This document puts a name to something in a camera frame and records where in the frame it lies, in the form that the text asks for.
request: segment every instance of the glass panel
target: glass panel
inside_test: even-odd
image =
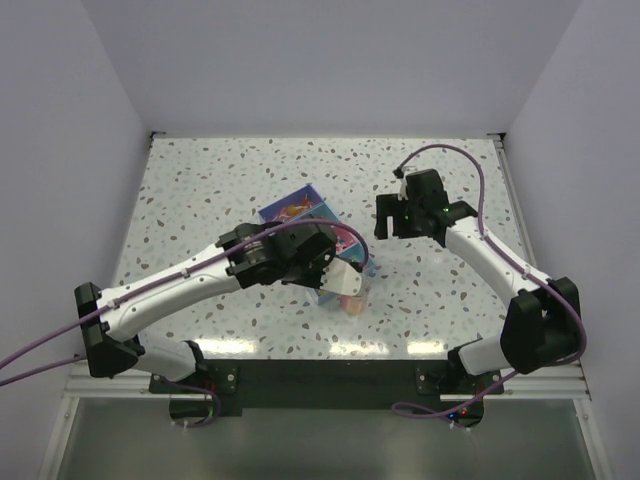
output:
[[[383,411],[245,410],[184,431],[166,399],[83,399],[60,479],[592,479],[571,401],[493,401],[466,433]]]

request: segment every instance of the white object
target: white object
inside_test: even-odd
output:
[[[355,296],[363,287],[362,275],[347,262],[336,257],[325,268],[321,288],[327,292]]]
[[[531,274],[541,280],[548,278],[547,274],[532,268],[516,255],[487,228],[485,228],[485,233],[490,235],[491,239],[522,268],[530,269]],[[445,245],[467,262],[487,282],[505,306],[508,306],[511,299],[518,296],[518,292],[521,290],[532,292],[540,288],[531,280],[523,279],[520,272],[509,265],[484,241],[480,235],[478,219],[475,217],[458,220],[453,227],[448,228]]]
[[[177,280],[153,288],[123,303],[119,308],[102,314],[100,321],[109,323],[107,335],[114,340],[124,342],[161,318],[182,310],[189,305],[206,298],[240,290],[241,287],[238,280],[233,276],[227,275],[225,271],[229,266],[229,261],[226,258],[185,278],[184,271],[186,268],[212,258],[223,251],[222,248],[210,245],[199,254],[178,265],[169,267],[130,285],[103,290],[101,292],[102,297],[97,302],[98,307],[109,305],[109,302],[114,299],[149,285],[167,275],[173,273],[181,273],[182,275]]]

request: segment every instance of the black mounting plate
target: black mounting plate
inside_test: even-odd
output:
[[[439,384],[447,360],[205,360],[204,364],[222,403],[222,416],[241,416],[244,408],[388,410],[398,401],[441,411],[455,403],[441,401],[440,395],[474,395],[500,374],[469,377],[448,390]],[[503,391],[500,387],[493,394]],[[190,393],[153,377],[149,392]],[[198,400],[172,399],[170,411],[174,419],[206,416],[208,406]],[[481,402],[469,409],[474,423],[482,412]]]

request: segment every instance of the gray wall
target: gray wall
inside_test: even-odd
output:
[[[585,0],[507,135],[538,261],[581,290],[584,367],[619,478],[640,417],[640,2]]]
[[[83,0],[147,125],[503,132],[579,0]]]
[[[0,357],[77,318],[109,283],[146,161],[145,129],[83,6],[0,3]],[[68,334],[2,377],[68,358]],[[0,478],[37,475],[65,370],[0,390]]]

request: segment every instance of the metal frame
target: metal frame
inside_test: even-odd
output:
[[[63,397],[51,437],[49,438],[49,444],[42,460],[38,480],[54,480],[58,478],[79,403],[79,397]]]
[[[489,135],[502,169],[507,192],[514,209],[516,225],[527,260],[535,265],[533,249],[522,217],[520,203],[516,196],[513,180],[507,165],[502,139],[499,135]],[[613,478],[604,443],[593,415],[590,396],[582,367],[578,362],[563,367],[543,368],[526,377],[516,377],[505,383],[505,393],[487,397],[486,401],[502,400],[573,400],[576,415],[587,447],[595,476],[598,480]],[[58,411],[56,423],[43,460],[39,480],[55,479],[62,465],[71,429],[77,413],[80,398],[184,398],[200,399],[203,395],[169,395],[149,393],[149,374],[131,370],[114,379],[96,379],[89,375],[86,362],[75,364],[64,390],[64,397]],[[469,396],[443,395],[443,401],[465,400]]]

